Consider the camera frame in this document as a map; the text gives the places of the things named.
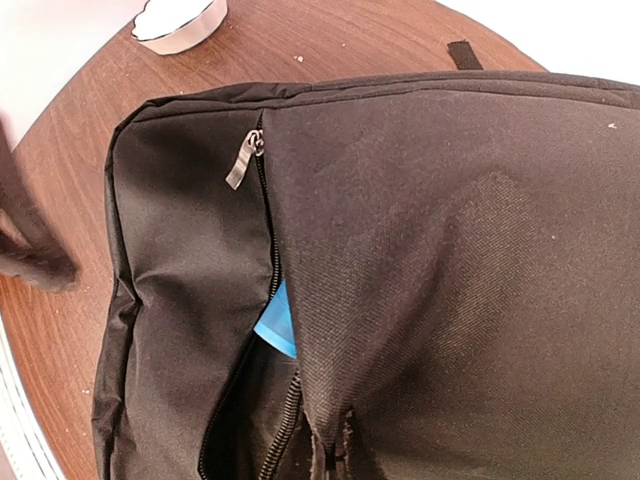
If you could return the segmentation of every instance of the silver zipper pull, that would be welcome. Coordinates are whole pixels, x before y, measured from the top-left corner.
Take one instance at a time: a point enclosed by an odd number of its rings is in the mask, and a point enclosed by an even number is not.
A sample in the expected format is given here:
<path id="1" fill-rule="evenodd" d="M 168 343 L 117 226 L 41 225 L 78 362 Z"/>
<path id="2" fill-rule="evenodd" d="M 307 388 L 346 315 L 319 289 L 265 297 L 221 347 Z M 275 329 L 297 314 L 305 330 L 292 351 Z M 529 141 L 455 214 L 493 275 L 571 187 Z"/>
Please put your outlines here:
<path id="1" fill-rule="evenodd" d="M 264 139 L 262 138 L 262 130 L 251 130 L 244 137 L 240 151 L 238 152 L 238 158 L 236 163 L 233 164 L 233 168 L 227 175 L 227 183 L 237 190 L 242 180 L 244 180 L 247 174 L 247 168 L 249 162 L 253 156 L 261 157 L 264 154 Z"/>

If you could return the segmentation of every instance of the wooden table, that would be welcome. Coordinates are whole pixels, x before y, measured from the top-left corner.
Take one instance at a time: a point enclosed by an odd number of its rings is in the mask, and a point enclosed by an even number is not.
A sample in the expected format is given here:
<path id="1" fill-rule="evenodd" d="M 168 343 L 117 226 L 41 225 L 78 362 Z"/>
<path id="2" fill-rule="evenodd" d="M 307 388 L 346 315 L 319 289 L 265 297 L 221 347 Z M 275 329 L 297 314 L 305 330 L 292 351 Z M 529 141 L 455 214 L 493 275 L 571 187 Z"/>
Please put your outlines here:
<path id="1" fill-rule="evenodd" d="M 103 164 L 113 128 L 129 112 L 151 97 L 238 82 L 453 70 L 446 44 L 461 39 L 471 42 L 486 69 L 541 70 L 496 34 L 429 0 L 229 2 L 220 30 L 181 55 L 156 56 L 125 28 L 71 80 L 17 149 L 34 195 L 83 269 L 77 290 L 62 295 L 0 279 L 23 383 L 72 480 L 96 477 L 91 395 L 112 285 Z"/>

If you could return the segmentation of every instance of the black strap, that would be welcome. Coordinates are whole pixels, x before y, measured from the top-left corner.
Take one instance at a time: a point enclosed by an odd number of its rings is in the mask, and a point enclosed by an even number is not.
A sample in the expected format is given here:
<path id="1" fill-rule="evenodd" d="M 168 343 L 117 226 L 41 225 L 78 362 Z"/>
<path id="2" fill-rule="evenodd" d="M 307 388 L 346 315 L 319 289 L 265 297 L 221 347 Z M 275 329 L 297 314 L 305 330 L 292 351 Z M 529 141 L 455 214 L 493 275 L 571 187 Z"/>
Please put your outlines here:
<path id="1" fill-rule="evenodd" d="M 484 70 L 478 57 L 466 40 L 447 44 L 449 55 L 456 64 L 458 70 Z"/>

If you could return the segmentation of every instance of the black fabric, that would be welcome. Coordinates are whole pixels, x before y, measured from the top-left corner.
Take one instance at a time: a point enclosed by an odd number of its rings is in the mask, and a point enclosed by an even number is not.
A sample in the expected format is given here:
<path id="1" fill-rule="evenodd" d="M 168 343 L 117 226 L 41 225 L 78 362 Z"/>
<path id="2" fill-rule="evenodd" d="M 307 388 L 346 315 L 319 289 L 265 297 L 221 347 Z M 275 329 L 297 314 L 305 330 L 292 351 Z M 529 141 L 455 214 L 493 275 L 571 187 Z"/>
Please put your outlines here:
<path id="1" fill-rule="evenodd" d="M 447 47 L 458 70 L 484 70 L 471 44 L 466 40 L 448 43 Z"/>
<path id="2" fill-rule="evenodd" d="M 256 478 L 296 368 L 268 480 L 640 478 L 639 109 L 497 72 L 147 104 L 107 168 L 101 478 Z M 224 182 L 258 126 L 269 211 L 255 159 Z M 296 363 L 251 340 L 269 218 Z"/>

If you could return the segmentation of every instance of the zipper slider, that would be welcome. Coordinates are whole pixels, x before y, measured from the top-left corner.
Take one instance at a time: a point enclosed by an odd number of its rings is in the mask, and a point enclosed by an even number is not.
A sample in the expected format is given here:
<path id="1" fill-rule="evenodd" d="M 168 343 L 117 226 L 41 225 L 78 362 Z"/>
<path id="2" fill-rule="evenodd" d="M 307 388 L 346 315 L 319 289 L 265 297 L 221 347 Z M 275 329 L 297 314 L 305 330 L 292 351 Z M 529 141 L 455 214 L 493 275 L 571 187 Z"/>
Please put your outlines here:
<path id="1" fill-rule="evenodd" d="M 227 175 L 227 183 L 231 188 L 237 190 L 242 180 L 247 174 L 247 168 L 252 157 L 264 155 L 264 138 L 262 130 L 251 130 L 242 141 L 242 146 L 238 152 L 236 163 Z"/>

